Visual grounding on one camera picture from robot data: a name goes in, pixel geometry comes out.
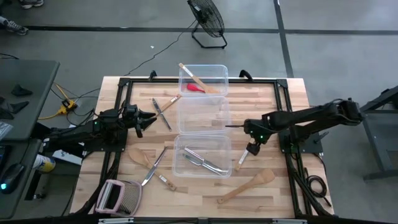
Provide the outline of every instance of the black floor fan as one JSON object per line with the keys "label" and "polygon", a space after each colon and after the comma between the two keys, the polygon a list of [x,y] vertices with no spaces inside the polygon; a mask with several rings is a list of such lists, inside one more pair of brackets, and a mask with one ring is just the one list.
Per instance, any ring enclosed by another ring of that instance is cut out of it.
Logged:
{"label": "black floor fan", "polygon": [[[198,42],[200,47],[206,49],[221,48],[224,49],[227,46],[227,42],[224,37],[224,22],[223,18],[218,12],[217,7],[211,0],[188,0],[188,4],[191,7],[193,15],[196,17],[198,23],[192,31],[192,38]],[[195,32],[198,30],[198,26],[201,25],[203,30],[206,31],[211,37],[217,38],[222,37],[225,45],[222,46],[204,46],[195,37]]]}

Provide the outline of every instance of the fan grille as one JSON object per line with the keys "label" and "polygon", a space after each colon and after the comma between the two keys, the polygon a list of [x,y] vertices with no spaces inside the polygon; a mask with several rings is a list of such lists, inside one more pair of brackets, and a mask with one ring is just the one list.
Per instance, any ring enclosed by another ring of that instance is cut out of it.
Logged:
{"label": "fan grille", "polygon": [[211,0],[188,0],[193,15],[202,28],[212,37],[221,37],[224,33],[224,21]]}

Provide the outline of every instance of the shoe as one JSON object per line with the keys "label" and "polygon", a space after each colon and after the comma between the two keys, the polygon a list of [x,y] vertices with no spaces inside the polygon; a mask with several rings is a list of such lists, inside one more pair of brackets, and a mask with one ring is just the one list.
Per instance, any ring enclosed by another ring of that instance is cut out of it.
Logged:
{"label": "shoe", "polygon": [[8,32],[13,32],[19,35],[26,35],[28,29],[26,27],[16,24],[14,21],[4,21],[3,25]]}
{"label": "shoe", "polygon": [[44,0],[19,0],[23,9],[30,9],[32,6],[39,7],[44,4]]}

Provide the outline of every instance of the gray concrete floor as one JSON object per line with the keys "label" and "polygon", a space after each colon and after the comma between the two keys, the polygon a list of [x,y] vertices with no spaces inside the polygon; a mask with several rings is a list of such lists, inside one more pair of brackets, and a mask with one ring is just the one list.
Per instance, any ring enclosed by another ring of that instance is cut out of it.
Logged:
{"label": "gray concrete floor", "polygon": [[[277,29],[271,0],[215,0],[227,28]],[[397,30],[398,2],[394,0],[280,0],[286,29]],[[41,8],[23,11],[17,4],[5,16],[35,26],[179,27],[194,20],[186,0],[46,0]],[[176,32],[59,32],[31,31],[27,36],[0,30],[0,52],[23,59],[61,63],[56,82],[77,95],[99,87],[105,75],[124,75],[149,59],[178,36]],[[198,34],[205,42],[211,39]],[[177,75],[178,62],[224,64],[231,77],[241,69],[254,77],[286,77],[279,34],[227,33],[224,50],[205,50],[181,36],[173,47],[137,69],[133,75]],[[364,105],[381,91],[397,85],[397,35],[288,35],[295,77],[304,78],[311,105],[352,97]],[[42,116],[58,110],[60,101],[49,94]],[[96,100],[79,101],[79,113]],[[78,122],[80,117],[71,116]],[[65,118],[45,121],[67,127]],[[345,218],[398,222],[398,179],[364,182],[362,176],[377,165],[362,125],[338,126],[322,141],[334,209]],[[53,176],[49,196],[22,202],[15,218],[58,216],[62,213],[78,174]]]}

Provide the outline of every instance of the computer mouse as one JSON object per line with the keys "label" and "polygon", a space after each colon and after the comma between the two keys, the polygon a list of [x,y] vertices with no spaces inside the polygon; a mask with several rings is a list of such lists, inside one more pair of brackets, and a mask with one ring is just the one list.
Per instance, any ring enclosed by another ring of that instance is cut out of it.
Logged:
{"label": "computer mouse", "polygon": [[19,163],[9,166],[0,179],[0,191],[11,194],[18,186],[19,179],[24,173],[25,166]]}

